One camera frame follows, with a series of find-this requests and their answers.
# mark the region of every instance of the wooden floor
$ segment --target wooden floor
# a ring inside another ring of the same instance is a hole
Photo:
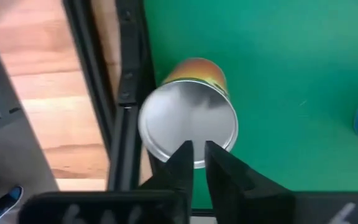
[[[104,179],[108,160],[61,1],[0,0],[0,54],[55,177]],[[117,89],[113,2],[93,6]]]

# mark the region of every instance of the can lid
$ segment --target can lid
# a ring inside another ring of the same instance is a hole
[[[139,132],[146,148],[166,162],[187,140],[193,141],[195,168],[204,164],[205,141],[230,151],[238,121],[229,99],[213,86],[194,80],[167,83],[145,100]]]

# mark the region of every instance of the green surface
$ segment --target green surface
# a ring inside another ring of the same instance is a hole
[[[358,190],[358,1],[145,0],[157,83],[188,57],[226,73],[232,153],[292,190]],[[193,208],[211,208],[205,170]]]

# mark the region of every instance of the yellow can label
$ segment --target yellow can label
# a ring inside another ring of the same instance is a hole
[[[179,64],[164,80],[170,83],[178,80],[204,82],[228,96],[226,79],[219,66],[204,58],[190,58]]]

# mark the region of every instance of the shoe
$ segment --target shoe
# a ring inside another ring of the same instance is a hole
[[[4,195],[0,200],[6,201],[5,207],[0,210],[0,219],[17,205],[23,196],[24,189],[21,186],[14,187],[8,194]]]

